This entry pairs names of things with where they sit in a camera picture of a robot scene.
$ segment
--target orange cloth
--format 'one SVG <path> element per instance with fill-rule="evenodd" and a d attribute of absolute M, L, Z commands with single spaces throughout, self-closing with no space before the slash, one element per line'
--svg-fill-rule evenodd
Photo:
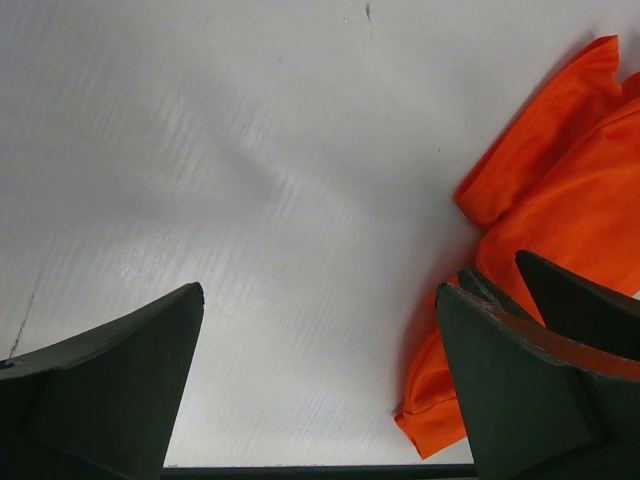
<path fill-rule="evenodd" d="M 485 231 L 476 268 L 538 320 L 520 249 L 627 295 L 640 290 L 640 74 L 620 84 L 618 63 L 617 37 L 591 43 L 455 193 Z M 410 367 L 396 421 L 423 458 L 465 436 L 437 329 Z"/>

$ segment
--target white table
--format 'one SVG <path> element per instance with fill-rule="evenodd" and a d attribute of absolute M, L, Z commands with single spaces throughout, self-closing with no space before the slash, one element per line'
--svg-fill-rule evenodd
<path fill-rule="evenodd" d="M 0 7 L 0 358 L 199 280 L 167 465 L 419 462 L 392 414 L 476 238 L 453 188 L 595 36 L 640 68 L 633 0 Z"/>

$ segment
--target cloth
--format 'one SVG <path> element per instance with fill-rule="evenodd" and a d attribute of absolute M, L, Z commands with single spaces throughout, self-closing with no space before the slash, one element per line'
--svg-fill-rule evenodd
<path fill-rule="evenodd" d="M 640 290 L 640 74 L 619 83 L 618 67 L 617 37 L 592 42 L 455 192 L 484 231 L 476 268 L 540 322 L 515 265 L 520 249 L 624 294 Z M 396 421 L 423 458 L 465 436 L 437 328 L 409 369 Z"/>

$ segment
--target orange shirt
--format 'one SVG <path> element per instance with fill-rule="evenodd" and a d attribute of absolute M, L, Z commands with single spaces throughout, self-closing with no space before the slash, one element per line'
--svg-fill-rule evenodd
<path fill-rule="evenodd" d="M 617 37 L 592 42 L 455 193 L 485 232 L 476 268 L 539 321 L 515 265 L 521 249 L 624 294 L 640 290 L 640 74 L 619 83 L 618 66 Z M 396 421 L 423 458 L 465 436 L 437 329 L 409 369 Z"/>

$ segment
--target orange fabric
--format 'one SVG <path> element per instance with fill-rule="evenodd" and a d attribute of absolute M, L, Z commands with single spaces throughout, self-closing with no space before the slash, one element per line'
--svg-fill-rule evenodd
<path fill-rule="evenodd" d="M 515 266 L 520 249 L 627 295 L 640 290 L 640 73 L 620 84 L 618 63 L 617 37 L 591 43 L 455 193 L 485 231 L 476 268 L 539 321 Z M 410 367 L 396 421 L 423 458 L 465 436 L 437 329 Z"/>

